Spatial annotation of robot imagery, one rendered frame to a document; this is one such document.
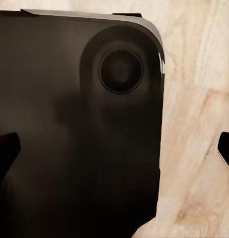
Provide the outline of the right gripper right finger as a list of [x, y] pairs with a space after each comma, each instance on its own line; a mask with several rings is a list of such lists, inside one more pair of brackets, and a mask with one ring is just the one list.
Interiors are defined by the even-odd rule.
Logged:
[[229, 132], [221, 133], [218, 144], [218, 150], [229, 165]]

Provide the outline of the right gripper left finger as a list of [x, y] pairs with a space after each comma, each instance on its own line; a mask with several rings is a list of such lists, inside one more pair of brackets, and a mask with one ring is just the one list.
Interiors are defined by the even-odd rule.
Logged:
[[16, 132], [0, 136], [0, 184], [21, 151]]

